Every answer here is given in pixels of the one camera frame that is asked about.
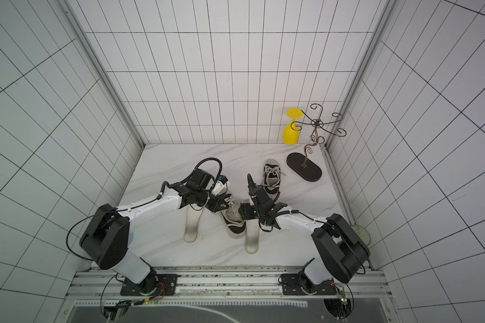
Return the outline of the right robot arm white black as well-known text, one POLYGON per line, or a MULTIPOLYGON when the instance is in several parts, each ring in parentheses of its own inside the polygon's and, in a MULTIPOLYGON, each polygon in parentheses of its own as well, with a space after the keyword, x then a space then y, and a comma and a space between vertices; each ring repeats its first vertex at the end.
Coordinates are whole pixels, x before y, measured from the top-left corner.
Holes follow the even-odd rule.
POLYGON ((252 242, 259 242, 259 233, 265 227, 269 227, 268 231, 293 231, 312 239, 318 255, 299 272, 307 288, 334 279, 349 283, 356 274, 366 273, 365 262, 369 260, 370 250, 341 215, 334 213, 320 218, 305 214, 275 202, 250 174, 247 181, 249 202, 241 205, 240 212, 245 215, 247 237, 252 242))

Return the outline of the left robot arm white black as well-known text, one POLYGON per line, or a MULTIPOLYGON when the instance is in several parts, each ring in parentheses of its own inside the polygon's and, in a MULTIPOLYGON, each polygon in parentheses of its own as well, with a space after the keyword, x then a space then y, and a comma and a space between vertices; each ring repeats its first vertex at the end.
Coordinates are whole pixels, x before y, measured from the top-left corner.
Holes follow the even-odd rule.
POLYGON ((217 213, 228 208, 228 186, 226 176, 213 176, 196 168, 180 182, 163 182, 159 193, 147 199, 121 207, 103 205, 92 217, 79 246, 100 269, 112 269, 143 285, 154 270, 129 250, 133 229, 154 217, 186 209, 184 241, 194 242, 203 211, 217 213))

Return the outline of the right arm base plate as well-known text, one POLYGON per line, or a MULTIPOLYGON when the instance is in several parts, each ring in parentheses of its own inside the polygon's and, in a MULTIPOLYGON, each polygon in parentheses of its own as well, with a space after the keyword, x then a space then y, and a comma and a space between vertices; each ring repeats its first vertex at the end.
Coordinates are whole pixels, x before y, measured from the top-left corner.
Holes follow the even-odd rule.
POLYGON ((333 285, 321 283, 314 285, 305 275, 282 274, 278 278, 285 296, 335 296, 337 290, 333 285))

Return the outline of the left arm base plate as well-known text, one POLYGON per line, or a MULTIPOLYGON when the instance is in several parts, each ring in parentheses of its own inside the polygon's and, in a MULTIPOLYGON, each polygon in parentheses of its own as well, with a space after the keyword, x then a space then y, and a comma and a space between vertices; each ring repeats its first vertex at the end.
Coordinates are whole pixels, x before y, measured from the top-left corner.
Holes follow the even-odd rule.
POLYGON ((178 278, 179 276, 175 274, 164 275, 150 273, 139 284, 135 284, 129 279, 125 279, 120 294, 122 296, 135 297, 173 296, 175 294, 178 278))

